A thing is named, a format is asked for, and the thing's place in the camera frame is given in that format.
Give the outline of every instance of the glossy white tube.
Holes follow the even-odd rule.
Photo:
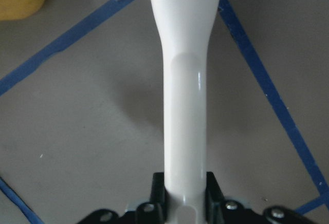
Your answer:
[[[168,223],[191,206],[205,223],[206,58],[219,0],[151,0],[163,51]]]

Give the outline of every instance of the concrete floor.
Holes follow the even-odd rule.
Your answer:
[[[0,22],[0,79],[108,0],[47,0]],[[329,181],[329,0],[230,0]],[[136,0],[0,97],[0,175],[46,224],[123,213],[163,171],[162,55]],[[208,59],[208,170],[257,212],[319,193],[220,16]],[[325,205],[306,214],[329,221]],[[0,223],[28,223],[0,194]]]

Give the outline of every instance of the metal screw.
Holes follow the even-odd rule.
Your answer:
[[[280,209],[272,209],[271,210],[271,215],[275,218],[283,218],[284,217],[284,212]]]
[[[234,201],[228,201],[228,202],[225,204],[225,207],[226,207],[228,210],[236,210],[236,209],[237,209],[237,203],[234,202]]]
[[[154,210],[154,205],[151,203],[145,204],[143,207],[144,212],[152,212]]]
[[[103,214],[101,218],[99,218],[100,222],[107,222],[112,219],[113,214],[111,212],[107,212],[106,214]]]

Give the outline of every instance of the blue tape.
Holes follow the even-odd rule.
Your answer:
[[[236,17],[229,1],[220,0],[219,10],[222,19],[231,32],[231,35],[240,52],[248,63],[252,73],[278,116],[282,126],[290,137],[290,140],[292,141],[299,157],[311,176],[314,185],[318,189],[320,195],[328,192],[329,187],[327,182],[325,181],[313,155],[309,151],[301,133],[288,112],[287,107],[283,103],[278,91],[269,77],[263,63],[257,55],[251,41]]]
[[[85,17],[82,21],[78,22],[14,71],[3,77],[0,80],[0,96],[10,90],[15,84],[32,74],[53,54],[65,50],[133,1],[134,0],[110,0],[89,16]]]
[[[11,200],[26,216],[31,224],[44,224],[43,221],[23,202],[23,200],[0,177],[0,190]]]
[[[307,212],[320,207],[321,205],[329,203],[329,192],[322,194],[321,196],[317,197],[316,199],[300,206],[295,211],[301,215],[306,214]]]

